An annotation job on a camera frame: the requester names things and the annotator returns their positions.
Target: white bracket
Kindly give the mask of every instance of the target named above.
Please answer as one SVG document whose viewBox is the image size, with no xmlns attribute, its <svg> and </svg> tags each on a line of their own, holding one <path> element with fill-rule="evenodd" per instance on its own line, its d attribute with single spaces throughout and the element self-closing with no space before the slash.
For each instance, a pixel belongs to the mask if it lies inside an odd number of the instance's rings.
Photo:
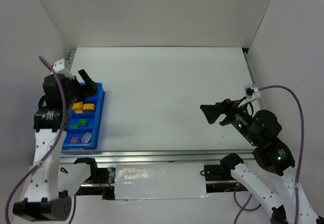
<svg viewBox="0 0 324 224">
<path fill-rule="evenodd" d="M 286 211 L 286 217 L 289 224 L 295 221 L 296 212 L 296 196 L 295 196 L 295 176 L 296 169 L 293 171 L 286 171 L 285 175 L 279 176 L 277 174 L 267 172 L 271 177 L 273 184 L 275 185 L 278 194 L 282 200 L 283 206 Z M 318 215 L 313 211 L 310 206 L 305 192 L 301 186 L 298 184 L 299 193 L 299 224 L 316 224 Z"/>
<path fill-rule="evenodd" d="M 244 86 L 244 91 L 246 94 L 246 99 L 244 99 L 238 106 L 242 107 L 243 105 L 254 102 L 261 98 L 261 93 L 259 91 L 259 88 L 255 86 L 254 84 L 246 85 Z"/>
<path fill-rule="evenodd" d="M 67 173 L 58 172 L 58 191 L 62 192 L 67 190 L 69 196 L 75 195 L 79 190 L 81 184 L 90 177 L 90 165 L 86 163 L 60 165 L 64 167 Z"/>
<path fill-rule="evenodd" d="M 42 198 L 47 198 L 47 201 L 51 201 L 59 197 L 57 173 L 66 131 L 62 132 L 60 140 L 48 158 L 42 163 L 39 162 L 53 146 L 58 132 L 52 132 L 52 129 L 41 129 L 39 132 L 35 132 L 36 150 L 33 166 L 40 164 L 41 166 L 31 176 L 24 196 L 28 198 L 28 202 L 40 202 Z"/>
<path fill-rule="evenodd" d="M 272 216 L 272 208 L 282 206 L 280 197 L 256 177 L 245 163 L 240 163 L 235 166 L 235 169 L 231 170 L 231 175 L 253 194 L 260 204 L 262 204 L 269 217 Z"/>
<path fill-rule="evenodd" d="M 57 74 L 63 74 L 65 75 L 67 78 L 74 78 L 72 73 L 70 72 L 71 70 L 71 65 L 69 62 L 65 61 L 64 58 L 56 61 L 53 65 L 53 69 L 55 70 L 55 72 Z"/>
</svg>

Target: yellow block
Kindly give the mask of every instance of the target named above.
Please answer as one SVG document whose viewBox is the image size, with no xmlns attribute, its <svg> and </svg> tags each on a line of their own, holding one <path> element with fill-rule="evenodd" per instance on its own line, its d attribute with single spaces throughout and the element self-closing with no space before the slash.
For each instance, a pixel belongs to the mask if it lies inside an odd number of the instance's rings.
<svg viewBox="0 0 324 224">
<path fill-rule="evenodd" d="M 83 111 L 91 112 L 95 111 L 96 106 L 94 104 L 83 104 Z"/>
<path fill-rule="evenodd" d="M 83 108 L 83 103 L 79 102 L 73 105 L 72 110 L 76 111 L 76 110 L 82 110 Z"/>
</svg>

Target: cable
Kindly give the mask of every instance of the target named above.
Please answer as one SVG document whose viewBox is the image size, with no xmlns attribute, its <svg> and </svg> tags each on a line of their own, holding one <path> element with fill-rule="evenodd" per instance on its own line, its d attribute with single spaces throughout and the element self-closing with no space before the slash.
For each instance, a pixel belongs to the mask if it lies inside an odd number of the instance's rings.
<svg viewBox="0 0 324 224">
<path fill-rule="evenodd" d="M 302 159 L 303 159 L 303 152 L 304 152 L 304 136 L 305 136 L 304 114 L 303 114 L 302 106 L 301 106 L 296 94 L 286 86 L 281 86 L 281 85 L 265 86 L 265 87 L 259 88 L 259 91 L 270 89 L 270 88 L 282 88 L 282 89 L 285 89 L 288 92 L 290 92 L 290 94 L 294 97 L 294 99 L 295 99 L 295 101 L 297 103 L 298 109 L 299 109 L 300 123 L 301 123 L 301 140 L 300 140 L 299 157 L 298 157 L 298 164 L 297 164 L 297 170 L 296 170 L 296 179 L 295 179 L 295 183 L 298 184 L 299 183 L 299 177 L 300 177 L 300 170 L 301 170 L 301 166 L 302 166 Z M 297 185 L 295 187 L 295 196 L 296 196 L 296 211 L 295 211 L 295 222 L 294 222 L 294 224 L 298 224 L 298 220 L 299 220 L 299 192 L 298 192 Z"/>
<path fill-rule="evenodd" d="M 6 223 L 10 224 L 10 219 L 9 219 L 9 206 L 10 206 L 10 202 L 13 199 L 16 191 L 18 190 L 18 188 L 25 182 L 25 180 L 31 175 L 33 174 L 38 168 L 39 166 L 48 158 L 48 156 L 51 154 L 51 152 L 54 150 L 54 148 L 56 147 L 57 143 L 60 140 L 60 137 L 62 135 L 62 132 L 64 130 L 64 122 L 66 119 L 66 101 L 65 101 L 65 95 L 64 95 L 64 90 L 62 87 L 62 84 L 60 82 L 60 79 L 58 77 L 58 75 L 56 74 L 55 70 L 52 68 L 51 64 L 42 56 L 39 56 L 40 61 L 53 73 L 53 76 L 56 80 L 56 83 L 58 85 L 60 94 L 61 94 L 61 98 L 62 98 L 62 105 L 63 105 L 63 115 L 62 115 L 62 122 L 61 122 L 61 126 L 59 129 L 59 133 L 57 135 L 57 138 L 55 139 L 54 143 L 53 143 L 53 147 L 51 147 L 49 149 L 49 151 L 44 155 L 44 157 L 41 158 L 41 160 L 39 161 L 38 165 L 33 166 L 28 173 L 22 177 L 22 179 L 17 183 L 17 185 L 14 187 L 14 189 L 12 190 L 12 192 L 10 193 L 7 202 L 6 202 L 6 208 L 5 208 L 5 219 L 6 219 Z"/>
<path fill-rule="evenodd" d="M 242 187 L 242 186 L 243 186 L 243 185 L 239 185 L 239 186 L 237 186 L 236 189 L 234 190 L 234 201 L 235 201 L 235 203 L 236 203 L 240 208 L 243 208 L 243 207 L 242 207 L 242 206 L 239 204 L 239 202 L 237 201 L 237 198 L 236 198 L 236 192 L 237 192 L 238 189 L 239 189 L 240 187 Z M 255 211 L 255 210 L 259 209 L 261 206 L 262 206 L 262 205 L 259 204 L 257 207 L 255 207 L 255 208 L 253 208 L 253 209 L 246 209 L 246 208 L 243 208 L 243 210 L 245 210 L 245 211 Z"/>
<path fill-rule="evenodd" d="M 250 194 L 248 200 L 246 201 L 246 203 L 242 206 L 241 210 L 239 210 L 238 214 L 235 217 L 235 220 L 233 222 L 233 224 L 237 223 L 238 217 L 241 215 L 241 213 L 244 211 L 245 207 L 247 207 L 247 205 L 249 204 L 250 200 L 252 199 L 252 194 Z"/>
<path fill-rule="evenodd" d="M 251 108 L 251 115 L 253 116 L 253 114 L 254 114 L 254 108 L 253 108 L 253 105 L 252 105 L 251 102 L 248 102 L 248 105 L 249 105 L 250 108 Z"/>
<path fill-rule="evenodd" d="M 100 177 L 103 177 L 103 180 L 106 182 L 106 184 L 108 184 L 109 185 L 109 188 L 110 189 L 113 189 L 113 187 L 111 186 L 111 184 L 110 184 L 110 182 L 109 182 L 109 177 L 108 178 L 106 178 L 103 174 L 101 174 L 101 175 L 99 175 L 99 186 L 100 186 Z"/>
<path fill-rule="evenodd" d="M 76 194 L 74 195 L 74 200 L 73 200 L 73 212 L 72 212 L 71 219 L 68 224 L 72 223 L 74 215 L 75 215 L 75 210 L 76 210 Z"/>
</svg>

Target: black bracket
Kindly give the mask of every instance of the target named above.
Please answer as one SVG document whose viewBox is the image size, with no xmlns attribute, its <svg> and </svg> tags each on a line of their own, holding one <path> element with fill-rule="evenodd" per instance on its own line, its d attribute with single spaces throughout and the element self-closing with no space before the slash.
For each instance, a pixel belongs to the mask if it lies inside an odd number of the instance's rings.
<svg viewBox="0 0 324 224">
<path fill-rule="evenodd" d="M 91 175 L 89 178 L 86 179 L 86 181 L 93 182 L 95 179 L 98 178 L 98 166 L 95 158 L 91 158 L 91 157 L 77 158 L 73 164 L 78 164 L 78 163 L 85 163 L 90 165 Z"/>
<path fill-rule="evenodd" d="M 61 193 L 58 199 L 47 201 L 43 198 L 41 202 L 17 202 L 13 206 L 13 213 L 29 221 L 40 220 L 67 220 L 72 209 L 72 200 L 67 193 Z"/>
<path fill-rule="evenodd" d="M 278 209 L 274 207 L 272 211 L 273 213 L 270 219 L 271 224 L 288 224 L 285 208 L 283 205 L 280 206 Z"/>
<path fill-rule="evenodd" d="M 316 224 L 324 224 L 324 218 L 319 216 L 318 219 L 316 220 Z"/>
<path fill-rule="evenodd" d="M 231 175 L 231 170 L 235 169 L 236 165 L 243 163 L 243 160 L 236 153 L 231 153 L 224 157 L 220 162 L 220 165 L 204 166 L 204 176 L 206 181 L 234 180 Z"/>
</svg>

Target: green block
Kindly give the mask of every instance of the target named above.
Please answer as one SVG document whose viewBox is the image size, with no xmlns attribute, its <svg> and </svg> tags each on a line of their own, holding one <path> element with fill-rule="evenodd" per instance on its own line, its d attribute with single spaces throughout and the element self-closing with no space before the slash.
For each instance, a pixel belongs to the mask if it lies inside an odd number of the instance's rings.
<svg viewBox="0 0 324 224">
<path fill-rule="evenodd" d="M 79 119 L 79 125 L 85 126 L 87 124 L 88 120 L 87 119 Z"/>
</svg>

